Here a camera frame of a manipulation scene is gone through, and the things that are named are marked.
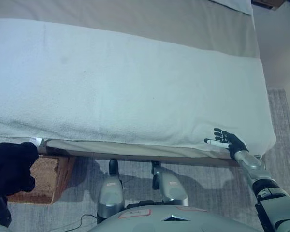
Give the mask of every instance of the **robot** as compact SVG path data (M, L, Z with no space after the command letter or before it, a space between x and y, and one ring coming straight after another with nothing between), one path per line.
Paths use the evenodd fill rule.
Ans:
M215 140L204 142L229 150L243 169L256 196L255 205L265 232L290 232L290 196L265 169L260 157L249 153L245 143L234 134L214 129ZM98 197L97 226L89 232L258 232L226 217L189 207L189 197L175 175L152 162L153 189L159 189L160 202L151 200L124 205L118 162L109 162L109 176ZM11 216L0 197L0 232L8 232Z

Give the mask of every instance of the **bed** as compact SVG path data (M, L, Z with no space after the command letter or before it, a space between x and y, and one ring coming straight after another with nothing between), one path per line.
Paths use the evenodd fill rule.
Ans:
M0 142L234 165L203 142L220 127L263 155L276 137L249 2L0 0Z

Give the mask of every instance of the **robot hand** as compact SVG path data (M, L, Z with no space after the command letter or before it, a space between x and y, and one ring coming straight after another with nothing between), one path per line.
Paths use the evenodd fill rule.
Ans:
M235 159L234 156L236 152L243 150L248 151L245 143L236 137L235 134L231 134L219 128L214 128L214 131L215 140L204 139L204 142L228 149L232 159Z
M33 143L0 143L0 226L8 227L11 223L6 196L33 190L35 180L30 167L37 158Z

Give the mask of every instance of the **mattress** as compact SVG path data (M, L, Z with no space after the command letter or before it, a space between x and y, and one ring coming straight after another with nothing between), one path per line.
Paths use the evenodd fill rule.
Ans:
M206 0L5 0L0 1L0 18L31 19L123 32L232 56L259 57L252 17ZM268 134L271 136L266 149L275 142L274 133L270 131ZM25 140L28 138L0 137L0 142ZM74 151L132 156L228 157L227 153L151 144L50 139L46 145Z

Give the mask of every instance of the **robotic arm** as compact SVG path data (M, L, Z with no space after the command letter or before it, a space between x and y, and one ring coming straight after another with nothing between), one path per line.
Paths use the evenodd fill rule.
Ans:
M215 140L208 144L227 148L230 156L243 169L258 203L255 205L265 232L290 232L290 196L279 187L260 158L251 155L246 145L234 134L215 128Z

